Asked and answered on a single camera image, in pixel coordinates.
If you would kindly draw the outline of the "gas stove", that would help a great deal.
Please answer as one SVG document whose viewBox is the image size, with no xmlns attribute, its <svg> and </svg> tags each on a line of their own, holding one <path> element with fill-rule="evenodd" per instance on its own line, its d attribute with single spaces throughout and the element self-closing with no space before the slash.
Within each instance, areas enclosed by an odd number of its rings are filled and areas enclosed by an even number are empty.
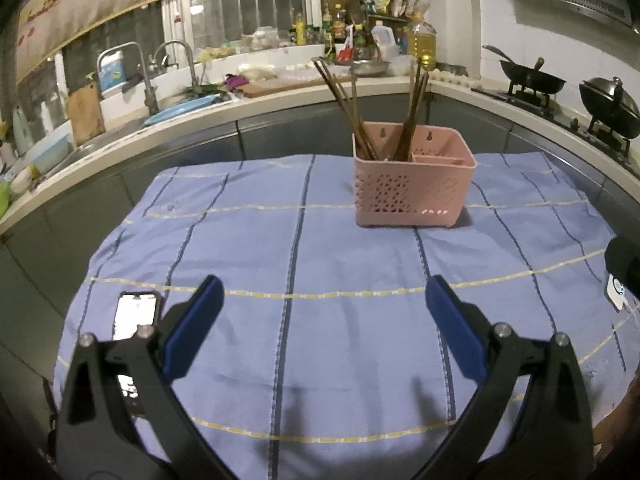
<svg viewBox="0 0 640 480">
<path fill-rule="evenodd" d="M 630 154 L 631 140 L 629 138 L 621 136 L 616 130 L 593 118 L 590 118 L 589 122 L 585 122 L 577 116 L 565 114 L 562 107 L 555 103 L 548 94 L 520 88 L 510 90 L 473 88 L 473 91 L 544 118 L 597 148 L 624 166 L 629 172 L 636 174 L 639 172 L 639 165 Z"/>
</svg>

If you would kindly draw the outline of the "black lidded wok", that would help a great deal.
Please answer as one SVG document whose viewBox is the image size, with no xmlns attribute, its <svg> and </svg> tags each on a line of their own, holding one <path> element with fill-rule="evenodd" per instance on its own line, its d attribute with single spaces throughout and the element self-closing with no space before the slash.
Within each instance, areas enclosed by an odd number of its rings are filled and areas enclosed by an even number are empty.
<svg viewBox="0 0 640 480">
<path fill-rule="evenodd" d="M 582 104 L 595 122 L 627 139 L 639 136 L 639 107 L 620 77 L 593 77 L 579 85 Z"/>
</svg>

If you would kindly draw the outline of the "blue checked tablecloth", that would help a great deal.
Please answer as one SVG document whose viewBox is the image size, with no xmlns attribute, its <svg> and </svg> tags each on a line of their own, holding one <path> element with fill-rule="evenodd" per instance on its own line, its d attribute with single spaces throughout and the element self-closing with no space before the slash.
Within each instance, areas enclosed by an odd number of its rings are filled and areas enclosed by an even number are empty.
<svg viewBox="0 0 640 480">
<path fill-rule="evenodd" d="M 425 304 L 438 274 L 521 336 L 567 333 L 594 419 L 620 402 L 639 312 L 605 298 L 612 229 L 548 156 L 480 155 L 451 229 L 358 226 L 353 173 L 311 155 L 161 171 L 89 262 L 54 395 L 123 292 L 173 306 L 215 274 L 224 308 L 175 392 L 222 460 L 243 479 L 408 479 L 475 389 Z"/>
</svg>

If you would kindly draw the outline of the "black wok on stove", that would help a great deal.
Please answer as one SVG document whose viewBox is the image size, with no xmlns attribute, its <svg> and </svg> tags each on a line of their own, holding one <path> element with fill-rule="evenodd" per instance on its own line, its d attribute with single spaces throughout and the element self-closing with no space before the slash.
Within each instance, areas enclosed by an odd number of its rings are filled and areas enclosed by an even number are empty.
<svg viewBox="0 0 640 480">
<path fill-rule="evenodd" d="M 508 95 L 514 99 L 549 108 L 551 97 L 556 96 L 566 84 L 564 79 L 541 70 L 544 58 L 538 58 L 533 67 L 528 67 L 515 63 L 503 50 L 491 44 L 483 44 L 482 48 L 500 56 L 502 71 L 510 81 Z"/>
</svg>

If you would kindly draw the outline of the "pink perforated utensil basket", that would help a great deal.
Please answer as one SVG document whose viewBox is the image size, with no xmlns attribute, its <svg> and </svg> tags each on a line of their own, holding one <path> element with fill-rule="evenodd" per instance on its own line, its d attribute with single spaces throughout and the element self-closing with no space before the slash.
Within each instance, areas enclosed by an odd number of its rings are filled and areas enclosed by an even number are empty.
<svg viewBox="0 0 640 480">
<path fill-rule="evenodd" d="M 354 204 L 358 226 L 439 226 L 451 228 L 462 213 L 477 167 L 462 134 L 454 129 L 418 125 L 409 159 L 392 159 L 402 125 L 366 122 L 378 154 L 354 154 Z"/>
</svg>

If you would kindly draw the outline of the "chopsticks in middle compartment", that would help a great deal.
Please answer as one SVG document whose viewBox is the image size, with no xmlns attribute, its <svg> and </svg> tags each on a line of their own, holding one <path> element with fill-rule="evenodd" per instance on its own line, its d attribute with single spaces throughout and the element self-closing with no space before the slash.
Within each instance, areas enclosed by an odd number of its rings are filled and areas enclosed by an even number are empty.
<svg viewBox="0 0 640 480">
<path fill-rule="evenodd" d="M 421 61 L 416 62 L 416 71 L 413 75 L 408 116 L 401 128 L 398 144 L 393 156 L 394 162 L 408 162 L 410 158 L 410 146 L 414 130 L 416 130 L 418 111 L 424 99 L 428 78 L 430 78 L 430 74 L 424 68 Z"/>
</svg>

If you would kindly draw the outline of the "chopsticks in compartment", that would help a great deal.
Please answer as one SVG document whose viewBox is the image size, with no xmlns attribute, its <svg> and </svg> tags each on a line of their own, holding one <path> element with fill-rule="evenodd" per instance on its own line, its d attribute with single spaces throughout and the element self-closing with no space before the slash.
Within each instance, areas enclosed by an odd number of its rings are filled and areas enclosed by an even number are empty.
<svg viewBox="0 0 640 480">
<path fill-rule="evenodd" d="M 362 159 L 378 160 L 378 153 L 375 151 L 374 144 L 358 112 L 356 96 L 347 94 L 343 84 L 330 72 L 329 66 L 323 58 L 313 58 L 312 64 L 314 64 L 314 68 L 320 74 L 332 96 L 334 96 L 334 100 L 347 118 L 350 128 L 352 128 L 357 155 Z"/>
<path fill-rule="evenodd" d="M 424 99 L 428 78 L 430 78 L 430 74 L 424 68 L 421 61 L 416 62 L 416 71 L 413 75 L 408 116 L 401 128 L 398 144 L 393 156 L 394 162 L 408 162 L 410 158 L 410 146 L 414 130 L 416 130 L 418 111 Z"/>
</svg>

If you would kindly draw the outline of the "blue basin in sink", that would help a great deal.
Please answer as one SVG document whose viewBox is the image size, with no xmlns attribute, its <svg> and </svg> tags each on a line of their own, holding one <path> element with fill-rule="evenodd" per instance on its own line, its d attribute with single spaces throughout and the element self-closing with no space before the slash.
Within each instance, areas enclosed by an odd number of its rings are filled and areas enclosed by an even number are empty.
<svg viewBox="0 0 640 480">
<path fill-rule="evenodd" d="M 216 93 L 209 96 L 201 96 L 197 99 L 184 101 L 179 104 L 167 107 L 161 112 L 149 117 L 143 125 L 145 127 L 155 126 L 166 120 L 179 117 L 184 114 L 194 112 L 194 110 L 201 110 L 208 106 L 219 106 L 228 104 L 235 101 L 235 97 L 229 93 Z"/>
</svg>

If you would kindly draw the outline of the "wooden cutting board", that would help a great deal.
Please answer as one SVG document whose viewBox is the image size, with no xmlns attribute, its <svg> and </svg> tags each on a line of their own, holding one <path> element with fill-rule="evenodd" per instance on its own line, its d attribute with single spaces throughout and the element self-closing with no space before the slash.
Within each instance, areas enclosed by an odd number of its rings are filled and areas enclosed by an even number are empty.
<svg viewBox="0 0 640 480">
<path fill-rule="evenodd" d="M 105 132 L 99 87 L 94 81 L 68 97 L 66 112 L 70 118 L 70 126 L 77 146 Z"/>
</svg>

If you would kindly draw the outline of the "steel sink faucet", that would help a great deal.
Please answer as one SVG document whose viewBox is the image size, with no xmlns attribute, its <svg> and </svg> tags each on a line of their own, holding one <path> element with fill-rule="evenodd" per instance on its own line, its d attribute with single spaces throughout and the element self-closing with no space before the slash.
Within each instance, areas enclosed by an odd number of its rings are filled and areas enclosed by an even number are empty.
<svg viewBox="0 0 640 480">
<path fill-rule="evenodd" d="M 155 93 L 155 89 L 151 82 L 151 77 L 149 74 L 149 70 L 146 67 L 145 56 L 142 47 L 137 41 L 126 41 L 122 44 L 116 44 L 115 47 L 111 47 L 101 51 L 96 58 L 96 73 L 99 74 L 102 70 L 102 64 L 104 58 L 115 53 L 122 52 L 125 53 L 126 50 L 134 50 L 138 57 L 137 60 L 137 68 L 134 72 L 131 70 L 127 70 L 126 61 L 122 61 L 122 67 L 124 68 L 125 80 L 129 80 L 130 76 L 141 76 L 142 82 L 144 84 L 144 105 L 148 109 L 151 115 L 155 115 L 160 111 L 160 107 L 158 106 L 157 97 Z"/>
</svg>

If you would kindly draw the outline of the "yellow cooking oil bottle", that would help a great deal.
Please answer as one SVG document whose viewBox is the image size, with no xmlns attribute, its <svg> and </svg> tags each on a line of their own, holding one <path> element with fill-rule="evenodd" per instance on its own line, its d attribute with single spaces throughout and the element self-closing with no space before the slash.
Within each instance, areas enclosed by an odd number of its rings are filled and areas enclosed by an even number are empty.
<svg viewBox="0 0 640 480">
<path fill-rule="evenodd" d="M 408 53 L 412 55 L 424 70 L 436 68 L 436 35 L 434 27 L 417 13 L 408 32 Z"/>
</svg>

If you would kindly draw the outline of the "chopsticks in left compartment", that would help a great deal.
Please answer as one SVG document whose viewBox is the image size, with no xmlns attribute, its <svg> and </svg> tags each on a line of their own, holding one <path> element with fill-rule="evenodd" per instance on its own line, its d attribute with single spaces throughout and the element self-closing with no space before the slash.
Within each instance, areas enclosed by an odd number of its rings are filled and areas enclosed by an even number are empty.
<svg viewBox="0 0 640 480">
<path fill-rule="evenodd" d="M 356 96 L 347 94 L 343 84 L 330 72 L 329 66 L 323 58 L 313 58 L 312 64 L 314 64 L 314 68 L 320 74 L 332 96 L 334 96 L 334 100 L 347 118 L 350 128 L 352 128 L 357 155 L 362 159 L 378 160 L 378 153 L 375 151 L 374 144 L 358 112 Z"/>
</svg>

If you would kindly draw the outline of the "steel bowl on counter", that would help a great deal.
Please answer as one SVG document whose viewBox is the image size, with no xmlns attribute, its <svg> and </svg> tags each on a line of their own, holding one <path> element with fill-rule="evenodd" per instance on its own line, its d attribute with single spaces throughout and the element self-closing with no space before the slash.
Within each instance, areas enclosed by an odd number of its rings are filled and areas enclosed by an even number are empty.
<svg viewBox="0 0 640 480">
<path fill-rule="evenodd" d="M 390 63 L 386 61 L 375 60 L 356 60 L 352 61 L 352 71 L 360 78 L 383 77 L 387 74 Z"/>
</svg>

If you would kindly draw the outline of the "white plastic jug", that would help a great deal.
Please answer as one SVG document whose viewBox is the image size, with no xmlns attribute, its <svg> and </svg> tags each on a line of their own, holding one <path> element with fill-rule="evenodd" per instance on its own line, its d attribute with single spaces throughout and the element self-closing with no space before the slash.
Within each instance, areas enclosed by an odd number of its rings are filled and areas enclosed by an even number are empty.
<svg viewBox="0 0 640 480">
<path fill-rule="evenodd" d="M 382 21 L 376 21 L 375 25 L 371 29 L 371 35 L 383 61 L 390 62 L 399 55 L 399 46 L 396 42 L 396 38 L 393 29 L 390 26 L 386 26 Z"/>
</svg>

